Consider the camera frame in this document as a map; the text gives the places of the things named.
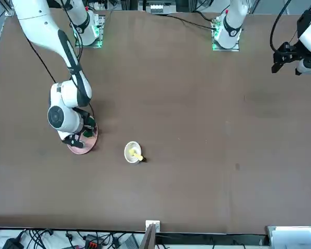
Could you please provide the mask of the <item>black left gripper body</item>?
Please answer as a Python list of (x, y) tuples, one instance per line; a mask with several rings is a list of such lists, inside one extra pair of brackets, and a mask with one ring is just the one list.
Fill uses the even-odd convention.
[(295, 44), (291, 45), (289, 42), (284, 42), (279, 47), (279, 52), (281, 53), (281, 59), (300, 59), (301, 42), (297, 41)]

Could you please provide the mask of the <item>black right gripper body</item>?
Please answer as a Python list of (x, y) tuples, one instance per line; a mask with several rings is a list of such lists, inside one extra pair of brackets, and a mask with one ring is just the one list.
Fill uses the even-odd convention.
[(78, 114), (82, 117), (83, 120), (83, 128), (82, 132), (93, 132), (94, 131), (94, 119), (91, 114), (85, 110), (78, 110)]

